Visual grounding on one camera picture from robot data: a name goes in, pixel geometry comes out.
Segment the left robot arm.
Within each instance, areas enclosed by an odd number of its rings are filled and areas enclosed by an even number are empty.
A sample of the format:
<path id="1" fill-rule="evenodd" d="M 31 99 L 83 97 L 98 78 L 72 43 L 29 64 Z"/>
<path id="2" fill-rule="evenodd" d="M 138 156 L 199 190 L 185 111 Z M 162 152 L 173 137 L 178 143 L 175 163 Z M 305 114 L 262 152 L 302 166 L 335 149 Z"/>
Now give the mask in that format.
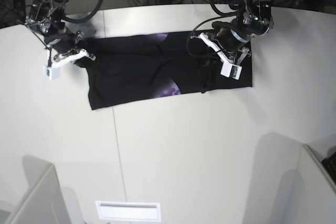
<path id="1" fill-rule="evenodd" d="M 186 49 L 194 58 L 219 58 L 225 56 L 229 62 L 240 64 L 244 56 L 249 56 L 250 42 L 255 36 L 261 36 L 272 28 L 271 4 L 272 0 L 228 0 L 231 9 L 229 13 L 222 12 L 215 5 L 215 0 L 209 0 L 212 10 L 217 17 L 200 23 L 212 24 L 212 31 L 197 33 L 196 26 L 189 34 Z M 192 39 L 203 42 L 209 41 L 212 52 L 195 54 L 190 48 Z"/>

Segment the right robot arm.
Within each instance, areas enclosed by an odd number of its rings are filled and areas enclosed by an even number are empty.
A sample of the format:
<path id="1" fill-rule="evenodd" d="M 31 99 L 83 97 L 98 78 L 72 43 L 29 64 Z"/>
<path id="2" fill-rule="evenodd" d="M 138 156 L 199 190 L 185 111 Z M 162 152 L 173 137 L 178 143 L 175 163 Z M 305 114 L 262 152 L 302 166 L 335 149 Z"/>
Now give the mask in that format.
<path id="1" fill-rule="evenodd" d="M 66 22 L 81 24 L 90 20 L 100 9 L 103 0 L 98 0 L 95 8 L 83 18 L 73 19 L 65 14 L 70 0 L 33 0 L 24 26 L 35 36 L 42 36 L 40 41 L 49 51 L 47 69 L 56 69 L 68 63 L 86 68 L 95 61 L 96 56 L 82 47 L 80 42 L 83 32 L 76 33 L 66 26 Z"/>

